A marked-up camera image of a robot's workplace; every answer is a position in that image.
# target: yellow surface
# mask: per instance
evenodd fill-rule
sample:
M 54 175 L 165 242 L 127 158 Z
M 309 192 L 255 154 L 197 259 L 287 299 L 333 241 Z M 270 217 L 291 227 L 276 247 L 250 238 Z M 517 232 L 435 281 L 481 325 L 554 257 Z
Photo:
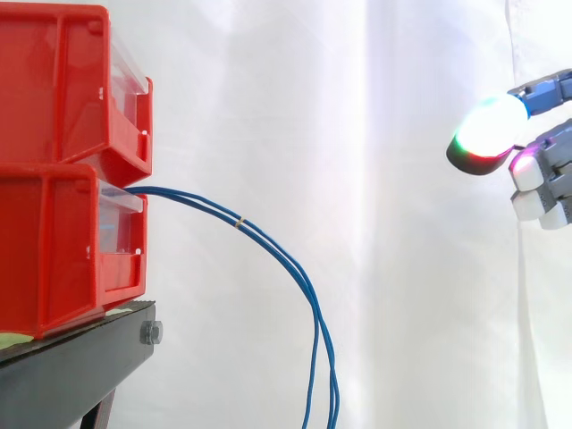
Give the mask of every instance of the yellow surface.
M 0 333 L 0 350 L 7 349 L 15 344 L 30 342 L 34 337 L 21 333 Z

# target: pink light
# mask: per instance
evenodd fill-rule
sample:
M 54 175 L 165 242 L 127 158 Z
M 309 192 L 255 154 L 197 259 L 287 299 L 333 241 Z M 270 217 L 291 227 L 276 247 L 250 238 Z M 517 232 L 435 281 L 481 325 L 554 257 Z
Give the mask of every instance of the pink light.
M 522 172 L 526 170 L 533 162 L 535 162 L 533 156 L 522 156 L 513 169 L 513 172 Z

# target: white fabric curtain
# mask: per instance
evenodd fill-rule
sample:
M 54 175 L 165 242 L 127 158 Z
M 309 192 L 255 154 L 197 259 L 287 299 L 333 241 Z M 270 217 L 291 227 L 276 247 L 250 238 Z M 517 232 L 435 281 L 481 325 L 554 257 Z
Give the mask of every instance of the white fabric curtain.
M 232 208 L 306 267 L 339 428 L 570 427 L 572 230 L 520 231 L 506 170 L 444 156 L 480 98 L 572 64 L 566 0 L 102 3 L 155 82 L 146 183 Z M 158 198 L 148 261 L 164 342 L 110 427 L 300 427 L 313 324 L 288 274 Z M 310 427 L 327 410 L 321 348 Z

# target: blue cable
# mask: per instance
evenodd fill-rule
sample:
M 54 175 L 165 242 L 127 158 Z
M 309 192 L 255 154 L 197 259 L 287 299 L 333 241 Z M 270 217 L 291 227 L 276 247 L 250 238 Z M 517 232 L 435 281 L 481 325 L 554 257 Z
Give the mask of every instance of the blue cable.
M 237 221 L 241 219 L 241 217 L 238 214 L 232 212 L 232 210 L 229 210 L 228 208 L 220 206 L 215 202 L 196 194 L 190 194 L 188 192 L 183 192 L 176 189 L 160 188 L 155 186 L 133 187 L 133 188 L 127 188 L 126 190 L 132 194 L 148 194 L 148 195 L 156 195 L 159 197 L 168 198 L 172 201 L 176 201 L 178 203 L 191 206 L 193 208 L 196 208 L 197 210 L 213 215 L 221 219 L 222 221 L 228 223 L 231 226 L 235 226 L 237 224 Z M 212 208 L 209 208 L 207 206 L 203 206 L 193 200 L 200 201 L 201 203 L 211 206 L 218 211 L 213 210 Z M 304 422 L 302 424 L 302 429 L 307 428 L 307 423 L 310 417 L 312 392 L 314 389 L 314 380 L 315 380 L 315 362 L 317 357 L 317 346 L 318 346 L 320 327 L 322 328 L 322 334 L 324 336 L 324 344 L 326 347 L 328 360 L 330 363 L 330 411 L 328 413 L 327 429 L 335 429 L 338 420 L 338 415 L 340 412 L 340 390 L 335 372 L 335 354 L 333 350 L 332 338 L 330 336 L 330 333 L 322 316 L 322 311 L 318 304 L 314 286 L 312 285 L 312 282 L 308 278 L 306 271 L 304 271 L 304 268 L 302 268 L 302 266 L 298 263 L 298 261 L 296 261 L 296 259 L 294 259 L 288 252 L 286 252 L 286 250 L 284 250 L 274 239 L 272 239 L 265 232 L 260 230 L 251 221 L 243 220 L 242 224 L 240 224 L 238 229 L 245 235 L 249 236 L 253 241 L 258 243 L 260 246 L 262 246 L 266 251 L 268 251 L 272 256 L 274 256 L 278 260 L 278 262 L 281 263 L 281 265 L 294 278 L 294 280 L 304 293 L 304 296 L 310 303 L 310 306 L 312 307 L 312 314 L 314 316 L 314 343 L 312 347 L 310 379 L 308 382 L 308 389 L 307 389 L 306 412 L 304 415 Z

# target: red plastic drawer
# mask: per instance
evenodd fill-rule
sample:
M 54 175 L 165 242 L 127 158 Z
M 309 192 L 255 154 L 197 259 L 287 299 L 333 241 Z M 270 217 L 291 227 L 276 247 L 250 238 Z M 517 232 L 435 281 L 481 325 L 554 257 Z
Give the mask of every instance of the red plastic drawer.
M 41 338 L 145 292 L 147 201 L 122 193 L 88 165 L 0 164 L 0 332 Z
M 0 3 L 1 163 L 151 174 L 153 85 L 115 40 L 101 6 Z

